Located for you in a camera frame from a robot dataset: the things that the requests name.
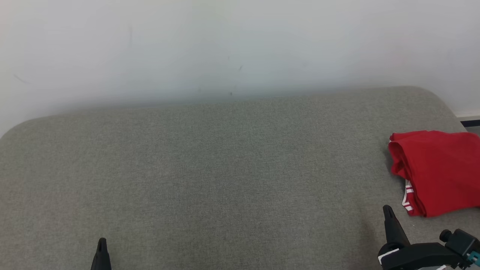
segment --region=teal connector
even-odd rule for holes
[[[478,252],[472,251],[468,257],[468,260],[473,262],[476,266],[480,266],[480,254]]]

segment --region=black strip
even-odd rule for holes
[[[480,126],[480,120],[462,121],[464,127]]]

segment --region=floor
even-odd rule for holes
[[[471,127],[466,127],[466,130],[468,132],[472,132],[480,136],[480,126],[471,126]]]

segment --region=white wall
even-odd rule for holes
[[[478,0],[2,0],[0,135],[72,108],[337,87],[421,86],[480,115],[479,50]]]

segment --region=folded red cloth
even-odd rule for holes
[[[480,206],[480,138],[468,132],[393,133],[392,173],[406,179],[410,216],[435,217]]]

